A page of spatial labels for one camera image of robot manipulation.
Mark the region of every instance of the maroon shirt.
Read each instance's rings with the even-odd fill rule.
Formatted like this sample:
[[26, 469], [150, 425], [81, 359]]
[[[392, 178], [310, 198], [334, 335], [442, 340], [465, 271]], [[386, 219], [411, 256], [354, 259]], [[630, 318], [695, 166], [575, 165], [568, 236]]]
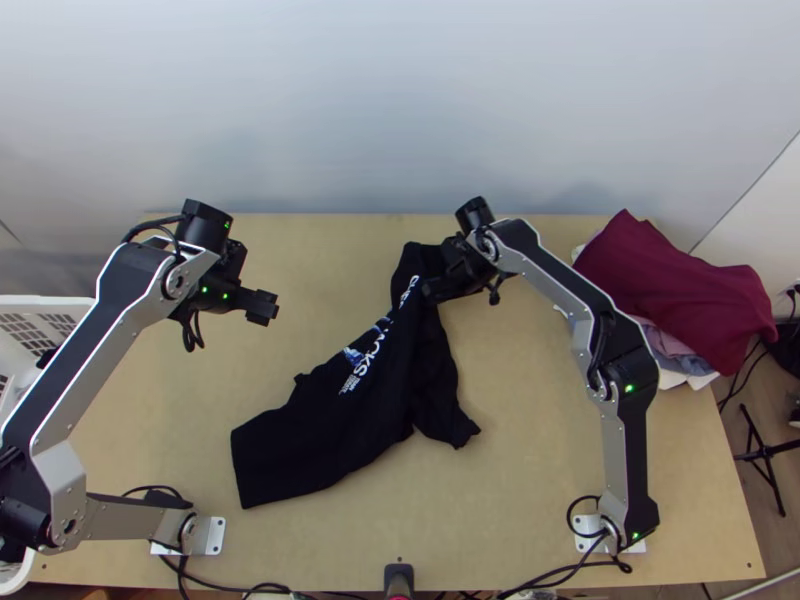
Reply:
[[689, 256], [627, 210], [586, 245], [575, 269], [617, 308], [652, 320], [723, 375], [741, 368], [753, 335], [778, 339], [769, 297], [751, 267], [715, 267]]

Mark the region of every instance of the wooden table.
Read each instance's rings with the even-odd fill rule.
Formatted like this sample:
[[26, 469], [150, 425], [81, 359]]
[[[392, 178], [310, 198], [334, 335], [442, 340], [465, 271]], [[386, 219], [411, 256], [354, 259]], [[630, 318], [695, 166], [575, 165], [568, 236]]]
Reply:
[[[530, 216], [562, 258], [607, 219]], [[225, 516], [218, 557], [190, 561], [220, 583], [271, 580], [294, 589], [375, 590], [383, 566], [414, 565], [419, 589], [508, 588], [579, 555], [569, 502], [604, 484], [600, 420], [585, 398], [564, 320], [520, 278], [441, 307], [461, 404], [483, 429], [454, 451], [417, 433], [329, 490], [248, 511], [239, 506], [229, 434], [281, 406], [293, 377], [325, 362], [389, 307], [403, 243], [438, 244], [448, 216], [242, 215], [231, 235], [249, 250], [243, 281], [280, 296], [266, 329], [239, 314], [203, 315], [207, 348], [184, 352], [180, 329], [146, 330], [73, 436], [89, 489], [167, 483]], [[650, 493], [661, 526], [631, 575], [588, 569], [571, 587], [757, 578], [764, 569], [709, 390], [658, 395], [649, 411]], [[33, 578], [174, 587], [148, 545], [85, 542], [38, 557]]]

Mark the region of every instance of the silver arm panel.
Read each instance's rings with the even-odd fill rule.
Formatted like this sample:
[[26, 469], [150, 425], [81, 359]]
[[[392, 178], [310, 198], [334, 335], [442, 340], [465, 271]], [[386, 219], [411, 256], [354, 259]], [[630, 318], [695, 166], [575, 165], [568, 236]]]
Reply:
[[[613, 300], [602, 290], [542, 248], [538, 233], [526, 221], [495, 221], [484, 228], [469, 231], [466, 241], [498, 271], [521, 275], [566, 312], [572, 331], [572, 354], [585, 380], [586, 394], [598, 407], [602, 423], [606, 489], [599, 501], [599, 511], [613, 523], [609, 530], [620, 548], [650, 533], [658, 524], [658, 516], [655, 503], [647, 497], [646, 492], [647, 459], [643, 419], [644, 411], [655, 394], [654, 383], [657, 383], [657, 378], [655, 382], [649, 382], [648, 387], [652, 386], [653, 391], [647, 393], [649, 398], [639, 401], [635, 414], [630, 410], [631, 405], [621, 410], [621, 384], [596, 368], [598, 357], [595, 354], [599, 350], [597, 347], [594, 351], [592, 349], [593, 336], [598, 335], [596, 307], [576, 292], [576, 283], [579, 284], [578, 287], [591, 291], [595, 301], [600, 298], [605, 306], [610, 307], [617, 328], [624, 325], [628, 334], [632, 334], [628, 337], [638, 337], [641, 340], [641, 348], [637, 348], [637, 360], [641, 364], [649, 358], [652, 371], [655, 372], [655, 362], [644, 342], [641, 326], [618, 311]], [[630, 391], [630, 386], [623, 387]], [[628, 446], [630, 436], [636, 436], [637, 442], [640, 442], [635, 449]], [[635, 467], [635, 474], [629, 472], [629, 465]], [[632, 491], [633, 498], [637, 501], [635, 514], [629, 514]]]
[[[163, 238], [150, 238], [141, 246], [148, 247], [153, 242], [162, 245], [164, 241]], [[11, 429], [15, 424], [14, 417], [26, 408], [27, 402], [37, 401], [40, 382], [47, 379], [50, 369], [62, 366], [60, 355], [74, 352], [74, 346], [86, 334], [85, 328], [91, 328], [102, 316], [100, 313], [108, 309], [105, 296], [113, 293], [114, 286], [125, 284], [124, 281], [112, 281], [112, 287], [109, 288], [107, 276], [118, 254], [123, 250], [129, 251], [130, 246], [119, 246], [109, 258], [98, 277], [95, 304], [3, 424], [4, 444], [19, 443], [14, 439]], [[148, 251], [151, 254], [158, 252], [155, 249]], [[207, 529], [204, 519], [208, 517], [199, 518], [191, 504], [185, 501], [170, 501], [167, 504], [174, 505], [167, 506], [162, 498], [159, 506], [159, 502], [87, 493], [86, 472], [68, 440], [69, 434], [139, 332], [167, 318], [196, 286], [200, 277], [220, 258], [214, 252], [181, 242], [183, 262], [173, 268], [175, 255], [160, 252], [162, 256], [155, 263], [156, 268], [146, 289], [108, 325], [99, 343], [62, 388], [49, 412], [27, 440], [27, 453], [50, 499], [49, 543], [37, 547], [45, 554], [71, 550], [84, 539], [150, 539], [164, 546], [183, 548], [188, 553], [194, 545], [193, 532]]]

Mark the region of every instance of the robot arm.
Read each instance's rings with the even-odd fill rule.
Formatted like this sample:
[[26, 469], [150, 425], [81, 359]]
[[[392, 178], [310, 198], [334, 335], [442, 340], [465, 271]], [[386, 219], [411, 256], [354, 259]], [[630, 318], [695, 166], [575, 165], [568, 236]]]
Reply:
[[647, 493], [646, 433], [658, 367], [641, 327], [605, 292], [542, 248], [526, 221], [496, 221], [480, 197], [462, 206], [456, 218], [463, 235], [442, 245], [447, 273], [426, 282], [423, 293], [442, 302], [488, 287], [496, 304], [500, 283], [521, 275], [566, 313], [586, 394], [600, 410], [606, 473], [601, 521], [618, 549], [635, 543], [659, 523], [658, 507]]
[[[178, 223], [173, 235], [163, 224]], [[131, 230], [97, 279], [94, 305], [2, 425], [0, 535], [44, 554], [88, 539], [147, 539], [184, 554], [219, 553], [224, 520], [202, 517], [179, 497], [153, 489], [143, 499], [86, 490], [69, 434], [145, 327], [183, 324], [187, 349], [203, 345], [190, 319], [199, 311], [246, 311], [267, 325], [277, 296], [241, 286], [247, 254], [228, 239], [232, 218], [187, 200], [180, 216]], [[168, 238], [130, 239], [162, 229]]]

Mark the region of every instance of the black tripod leg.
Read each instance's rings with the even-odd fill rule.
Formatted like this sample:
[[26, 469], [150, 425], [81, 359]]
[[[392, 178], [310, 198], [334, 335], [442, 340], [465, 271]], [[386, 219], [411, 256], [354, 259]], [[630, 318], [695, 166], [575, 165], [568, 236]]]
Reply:
[[[778, 480], [775, 477], [775, 471], [772, 469], [772, 453], [770, 452], [770, 446], [767, 446], [764, 443], [764, 440], [761, 439], [761, 434], [758, 432], [755, 423], [753, 423], [753, 419], [750, 418], [750, 413], [747, 412], [747, 407], [744, 404], [739, 405], [739, 410], [744, 415], [745, 420], [747, 421], [747, 452], [744, 454], [737, 454], [733, 457], [734, 460], [740, 460], [744, 462], [749, 462], [750, 464], [755, 467], [758, 474], [764, 478], [764, 480], [769, 484], [772, 488], [772, 492], [775, 494], [775, 503], [778, 505], [778, 512], [782, 517], [786, 516], [786, 509], [783, 506], [783, 498], [781, 498], [781, 490], [778, 486]], [[752, 450], [752, 443], [753, 440], [756, 441], [758, 444], [758, 450]], [[767, 468], [767, 472], [761, 469], [755, 461], [759, 458], [764, 460], [764, 466]]]

